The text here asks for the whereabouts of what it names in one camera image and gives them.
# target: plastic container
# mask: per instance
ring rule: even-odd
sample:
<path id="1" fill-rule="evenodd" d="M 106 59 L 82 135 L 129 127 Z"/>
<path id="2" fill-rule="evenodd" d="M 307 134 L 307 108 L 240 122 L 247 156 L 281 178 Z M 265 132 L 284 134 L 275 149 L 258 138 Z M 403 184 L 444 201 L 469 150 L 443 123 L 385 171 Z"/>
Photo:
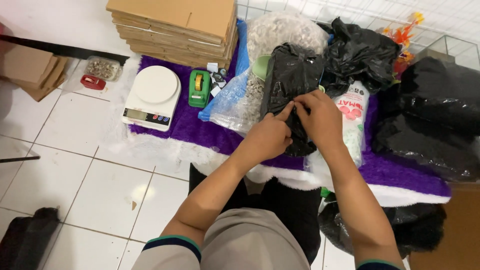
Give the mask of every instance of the plastic container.
<path id="1" fill-rule="evenodd" d="M 115 82 L 121 74 L 120 62 L 98 56 L 90 56 L 85 74 L 92 75 L 108 82 Z"/>

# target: person's hand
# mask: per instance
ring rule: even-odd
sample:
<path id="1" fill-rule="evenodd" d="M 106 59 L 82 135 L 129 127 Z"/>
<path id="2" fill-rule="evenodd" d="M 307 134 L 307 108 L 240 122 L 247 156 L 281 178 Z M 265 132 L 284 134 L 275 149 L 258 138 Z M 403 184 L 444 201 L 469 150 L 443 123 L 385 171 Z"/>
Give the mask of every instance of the person's hand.
<path id="1" fill-rule="evenodd" d="M 294 98 L 297 114 L 320 152 L 344 146 L 342 136 L 342 112 L 333 100 L 320 90 Z"/>
<path id="2" fill-rule="evenodd" d="M 291 101 L 277 116 L 270 112 L 263 120 L 253 125 L 232 156 L 245 162 L 251 169 L 260 162 L 273 159 L 285 152 L 293 142 L 290 138 L 291 131 L 285 124 L 293 105 L 294 102 Z"/>

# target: purple fur rug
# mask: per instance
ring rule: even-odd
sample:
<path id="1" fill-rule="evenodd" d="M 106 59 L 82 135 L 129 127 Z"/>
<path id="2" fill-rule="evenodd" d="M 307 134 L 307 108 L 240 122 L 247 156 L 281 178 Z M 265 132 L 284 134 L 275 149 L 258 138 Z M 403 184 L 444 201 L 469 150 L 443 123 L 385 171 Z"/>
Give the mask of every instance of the purple fur rug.
<path id="1" fill-rule="evenodd" d="M 234 76 L 237 54 L 238 46 L 233 55 L 227 81 Z M 175 72 L 180 78 L 182 91 L 177 108 L 175 109 L 175 116 L 173 117 L 170 130 L 167 132 L 148 129 L 137 125 L 130 125 L 130 131 L 138 134 L 149 134 L 163 139 L 173 138 L 184 142 L 194 143 L 203 147 L 215 149 L 218 153 L 225 155 L 233 153 L 243 138 L 234 131 L 217 124 L 201 121 L 197 118 L 198 112 L 201 109 L 190 107 L 188 105 L 189 78 L 193 68 L 143 56 L 140 62 L 139 71 L 152 65 L 167 67 Z M 419 193 L 450 197 L 450 188 L 440 178 L 403 167 L 402 165 L 393 163 L 392 161 L 386 160 L 381 156 L 372 153 L 370 142 L 372 139 L 372 129 L 376 122 L 377 105 L 377 97 L 371 96 L 365 122 L 365 138 L 367 141 L 367 148 L 363 153 L 365 165 L 360 167 L 360 173 L 365 181 L 369 184 L 400 187 Z M 267 160 L 262 164 L 283 169 L 304 170 L 303 158 L 292 158 L 285 155 L 281 155 L 272 160 Z"/>

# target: stack of flat cardboard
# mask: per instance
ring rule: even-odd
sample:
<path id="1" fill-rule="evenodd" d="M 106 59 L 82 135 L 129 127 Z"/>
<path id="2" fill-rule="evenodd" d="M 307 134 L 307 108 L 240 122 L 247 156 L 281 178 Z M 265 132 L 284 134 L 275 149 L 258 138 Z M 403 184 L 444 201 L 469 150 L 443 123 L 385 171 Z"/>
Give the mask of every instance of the stack of flat cardboard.
<path id="1" fill-rule="evenodd" d="M 41 101 L 65 79 L 67 57 L 0 41 L 0 76 Z"/>
<path id="2" fill-rule="evenodd" d="M 228 69 L 238 40 L 234 0 L 109 0 L 120 38 L 140 54 Z"/>

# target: white wire grid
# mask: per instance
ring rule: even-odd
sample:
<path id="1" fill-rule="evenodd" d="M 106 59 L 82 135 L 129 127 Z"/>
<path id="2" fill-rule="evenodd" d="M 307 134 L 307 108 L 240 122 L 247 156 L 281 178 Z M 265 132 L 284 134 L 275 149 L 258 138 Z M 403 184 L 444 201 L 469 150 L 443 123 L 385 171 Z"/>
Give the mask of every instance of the white wire grid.
<path id="1" fill-rule="evenodd" d="M 407 24 L 413 12 L 421 12 L 425 20 L 412 31 L 410 51 L 416 53 L 445 34 L 480 43 L 480 0 L 237 0 L 237 7 L 243 19 L 290 10 L 324 23 L 340 16 L 371 30 L 395 29 Z"/>

